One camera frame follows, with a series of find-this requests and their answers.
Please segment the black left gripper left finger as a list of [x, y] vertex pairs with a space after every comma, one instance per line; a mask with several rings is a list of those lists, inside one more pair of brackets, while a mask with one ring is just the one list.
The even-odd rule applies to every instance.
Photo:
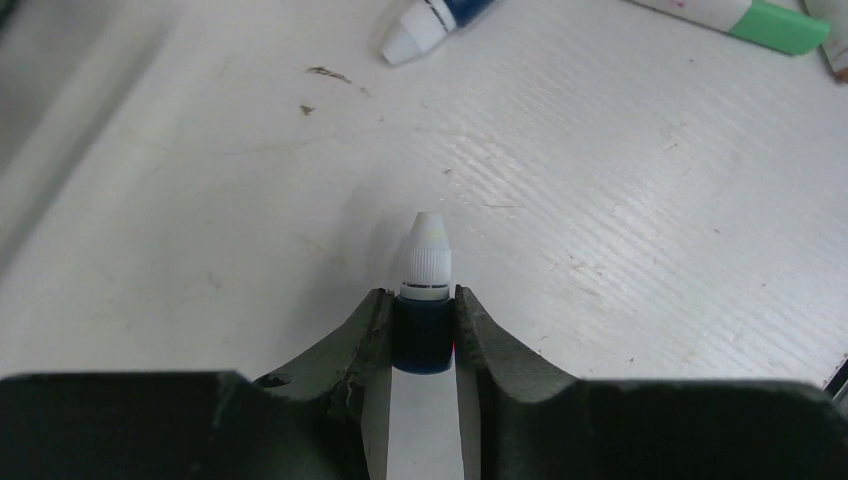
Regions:
[[5, 479], [382, 479], [389, 291], [256, 380], [234, 371], [32, 373], [1, 383]]

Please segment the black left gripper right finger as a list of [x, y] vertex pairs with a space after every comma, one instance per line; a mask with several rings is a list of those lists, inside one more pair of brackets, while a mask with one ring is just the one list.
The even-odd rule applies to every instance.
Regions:
[[773, 380], [582, 379], [455, 291], [468, 479], [843, 479], [847, 419]]

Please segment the white marker green tip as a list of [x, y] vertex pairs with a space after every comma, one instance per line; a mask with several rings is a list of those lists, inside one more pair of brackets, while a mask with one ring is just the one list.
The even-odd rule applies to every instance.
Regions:
[[805, 55], [831, 25], [768, 1], [636, 0], [637, 4], [784, 54]]

